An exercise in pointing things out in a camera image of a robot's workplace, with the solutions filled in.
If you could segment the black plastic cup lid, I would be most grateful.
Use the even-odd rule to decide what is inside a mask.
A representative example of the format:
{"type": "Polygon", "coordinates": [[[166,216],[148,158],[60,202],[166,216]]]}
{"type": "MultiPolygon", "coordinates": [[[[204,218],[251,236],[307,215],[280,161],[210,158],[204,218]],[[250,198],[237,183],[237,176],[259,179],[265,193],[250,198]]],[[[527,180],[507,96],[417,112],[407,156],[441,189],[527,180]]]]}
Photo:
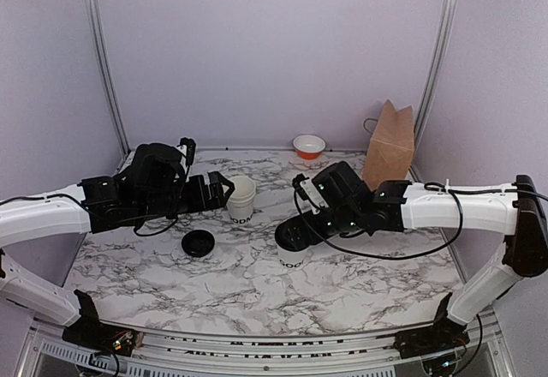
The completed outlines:
{"type": "Polygon", "coordinates": [[[277,245],[289,252],[299,252],[309,247],[309,232],[300,218],[290,218],[275,230],[277,245]]]}

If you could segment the brown paper bag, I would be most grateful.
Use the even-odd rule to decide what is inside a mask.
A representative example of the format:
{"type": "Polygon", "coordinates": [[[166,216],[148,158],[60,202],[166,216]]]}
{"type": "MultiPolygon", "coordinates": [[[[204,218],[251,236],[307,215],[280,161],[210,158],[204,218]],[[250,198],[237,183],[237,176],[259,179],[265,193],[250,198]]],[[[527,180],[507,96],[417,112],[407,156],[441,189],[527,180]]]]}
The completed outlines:
{"type": "Polygon", "coordinates": [[[361,178],[374,191],[384,181],[404,179],[413,158],[413,108],[397,110],[387,99],[366,151],[361,178]]]}

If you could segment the white paper cup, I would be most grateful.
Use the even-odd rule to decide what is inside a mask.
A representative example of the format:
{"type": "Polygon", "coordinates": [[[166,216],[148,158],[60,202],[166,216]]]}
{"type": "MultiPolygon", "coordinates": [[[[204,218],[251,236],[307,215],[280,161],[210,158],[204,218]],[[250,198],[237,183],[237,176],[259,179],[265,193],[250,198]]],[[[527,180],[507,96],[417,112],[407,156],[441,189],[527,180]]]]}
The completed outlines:
{"type": "Polygon", "coordinates": [[[280,246],[277,247],[277,257],[279,262],[286,268],[299,268],[302,266],[307,255],[307,251],[289,251],[280,246]]]}

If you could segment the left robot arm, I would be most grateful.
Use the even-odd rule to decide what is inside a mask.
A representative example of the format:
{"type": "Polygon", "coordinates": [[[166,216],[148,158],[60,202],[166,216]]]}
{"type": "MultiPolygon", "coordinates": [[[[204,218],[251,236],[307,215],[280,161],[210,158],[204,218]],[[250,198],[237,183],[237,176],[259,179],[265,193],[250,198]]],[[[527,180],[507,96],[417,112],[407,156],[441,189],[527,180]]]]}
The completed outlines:
{"type": "Polygon", "coordinates": [[[85,291],[67,290],[19,263],[13,250],[41,240],[67,240],[130,228],[139,237],[150,221],[169,227],[184,214],[223,208],[235,185],[218,171],[192,175],[195,144],[142,144],[131,162],[112,176],[90,177],[43,194],[21,195],[1,202],[1,295],[63,328],[64,338],[99,347],[119,329],[100,318],[85,291]]]}

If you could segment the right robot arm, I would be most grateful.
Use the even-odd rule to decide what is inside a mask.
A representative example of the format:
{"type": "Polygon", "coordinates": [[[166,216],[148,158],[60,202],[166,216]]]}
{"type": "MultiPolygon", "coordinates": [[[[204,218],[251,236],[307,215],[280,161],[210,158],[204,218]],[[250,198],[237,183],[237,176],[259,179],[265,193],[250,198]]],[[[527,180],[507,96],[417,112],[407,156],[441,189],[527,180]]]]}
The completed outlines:
{"type": "Polygon", "coordinates": [[[491,259],[457,292],[447,295],[429,326],[395,336],[401,358],[450,350],[469,341],[467,326],[486,306],[524,278],[547,270],[547,218],[530,177],[485,187],[390,180],[369,188],[341,161],[314,178],[298,175],[294,200],[311,210],[282,222],[275,231],[278,257],[295,266],[313,245],[331,244],[334,236],[369,236],[378,231],[421,228],[483,230],[503,235],[491,259]]]}

